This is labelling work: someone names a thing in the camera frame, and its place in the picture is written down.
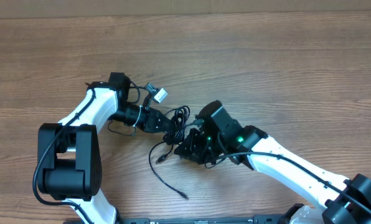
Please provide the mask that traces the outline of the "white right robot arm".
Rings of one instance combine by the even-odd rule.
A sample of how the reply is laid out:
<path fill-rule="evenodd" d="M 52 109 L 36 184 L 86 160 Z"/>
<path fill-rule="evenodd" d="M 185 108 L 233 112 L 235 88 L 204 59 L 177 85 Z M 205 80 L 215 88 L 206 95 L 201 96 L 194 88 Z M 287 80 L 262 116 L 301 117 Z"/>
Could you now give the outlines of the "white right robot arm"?
<path fill-rule="evenodd" d="M 348 179 L 308 162 L 261 129 L 241 126 L 220 101 L 205 106 L 196 122 L 175 154 L 206 168 L 229 159 L 281 182 L 310 203 L 292 208 L 286 223 L 371 223 L 366 176 Z"/>

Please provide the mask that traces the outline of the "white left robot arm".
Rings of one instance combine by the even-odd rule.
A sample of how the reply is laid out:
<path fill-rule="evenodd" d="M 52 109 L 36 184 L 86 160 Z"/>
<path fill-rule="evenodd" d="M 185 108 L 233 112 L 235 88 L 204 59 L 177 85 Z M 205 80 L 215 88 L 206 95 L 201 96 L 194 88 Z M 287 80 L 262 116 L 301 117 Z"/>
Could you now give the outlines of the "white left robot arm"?
<path fill-rule="evenodd" d="M 128 101 L 130 89 L 140 89 L 124 73 L 111 73 L 106 82 L 87 85 L 83 101 L 58 123 L 44 123 L 38 132 L 37 166 L 32 179 L 35 198 L 44 205 L 71 207 L 82 223 L 119 223 L 118 210 L 101 189 L 102 163 L 98 133 L 108 120 L 145 133 L 175 128 L 150 107 L 167 96 L 148 83 L 142 105 Z"/>

